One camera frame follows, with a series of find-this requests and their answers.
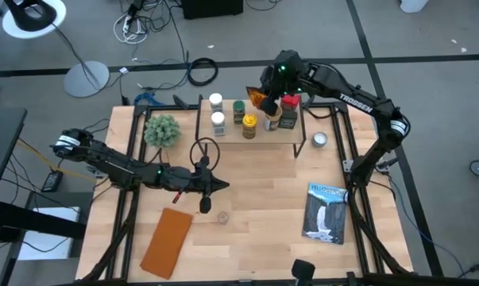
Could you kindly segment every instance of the gray floor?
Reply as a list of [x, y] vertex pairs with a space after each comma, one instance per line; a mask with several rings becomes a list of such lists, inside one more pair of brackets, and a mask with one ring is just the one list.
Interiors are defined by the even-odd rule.
[[[267, 5], [261, 0], [252, 3]], [[112, 34], [112, 25], [121, 15], [117, 0], [73, 0], [65, 4], [68, 16], [61, 29], [80, 54], [108, 66], [134, 64], [134, 47], [119, 43]], [[479, 53], [479, 0], [430, 0], [418, 14], [404, 14], [397, 0], [356, 0], [355, 4], [374, 57], [461, 55], [462, 48], [467, 49], [465, 54]], [[311, 58], [363, 57], [352, 18], [342, 0], [284, 0], [267, 12], [245, 7], [245, 12], [235, 17], [194, 21], [185, 21], [178, 10], [174, 10], [174, 16], [191, 59], [208, 56], [219, 61], [269, 60], [288, 48]], [[181, 59], [173, 26], [149, 35], [139, 45], [136, 56], [155, 63], [170, 57]], [[0, 71], [70, 68], [75, 62], [55, 34], [21, 41], [0, 29]], [[360, 83], [374, 92], [365, 64], [343, 64], [338, 68], [351, 83]], [[468, 163], [479, 157], [479, 61], [378, 64], [377, 69], [386, 95], [411, 119], [413, 131], [404, 149], [434, 240], [454, 253], [464, 268], [479, 263], [479, 178], [468, 170]], [[210, 73], [198, 70], [195, 77]], [[261, 68], [223, 68], [209, 86], [187, 84], [173, 91], [160, 91], [156, 97], [171, 103], [176, 94], [196, 102], [199, 94], [219, 91], [228, 99], [244, 98], [244, 86], [258, 85], [260, 73]], [[122, 93], [133, 99], [141, 93], [137, 83], [156, 86], [177, 82], [182, 75], [183, 71], [131, 72], [122, 79]], [[63, 78], [0, 78], [0, 106], [28, 110], [22, 137], [52, 161], [56, 158], [48, 145], [62, 129], [90, 125], [110, 116], [111, 108], [120, 104], [118, 84], [91, 98], [74, 99], [64, 93]], [[22, 149], [15, 153], [28, 167], [35, 184], [42, 184], [48, 168]], [[84, 172], [81, 164], [65, 163], [64, 167]], [[395, 168], [393, 172], [412, 217], [400, 170]], [[62, 191], [90, 190], [91, 184], [86, 181], [64, 178]], [[13, 194], [11, 186], [1, 185], [0, 199], [11, 199]], [[18, 203], [25, 198], [21, 192]], [[401, 206], [399, 213], [414, 268], [429, 274], [421, 239]], [[0, 264], [6, 251], [7, 247], [0, 250]], [[437, 252], [446, 276], [459, 275], [453, 258], [441, 249]], [[10, 284], [69, 282], [77, 263], [76, 258], [56, 263], [18, 262]], [[469, 277], [479, 278], [479, 272]]]

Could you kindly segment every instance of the artificial plant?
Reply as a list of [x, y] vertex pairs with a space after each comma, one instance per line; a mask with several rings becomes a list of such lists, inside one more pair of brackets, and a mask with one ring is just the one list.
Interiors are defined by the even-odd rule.
[[146, 123], [145, 143], [156, 147], [170, 147], [181, 136], [179, 123], [171, 115], [151, 117]]

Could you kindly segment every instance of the yellow lid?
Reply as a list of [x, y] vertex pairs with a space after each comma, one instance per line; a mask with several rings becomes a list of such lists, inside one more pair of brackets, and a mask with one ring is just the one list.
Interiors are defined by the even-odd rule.
[[253, 114], [246, 114], [242, 118], [242, 124], [246, 127], [255, 127], [255, 125], [257, 124], [257, 116]]

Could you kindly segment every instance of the orange notebook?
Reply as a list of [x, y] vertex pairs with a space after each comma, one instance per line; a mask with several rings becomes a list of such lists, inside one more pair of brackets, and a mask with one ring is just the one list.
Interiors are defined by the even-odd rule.
[[170, 279], [192, 219], [193, 216], [190, 214], [163, 209], [153, 238], [142, 259], [141, 268], [164, 279]]

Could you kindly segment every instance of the book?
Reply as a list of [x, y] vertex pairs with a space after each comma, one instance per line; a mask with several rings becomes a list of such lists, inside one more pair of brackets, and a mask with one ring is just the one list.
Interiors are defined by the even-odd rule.
[[304, 211], [303, 236], [342, 245], [347, 190], [310, 183]]

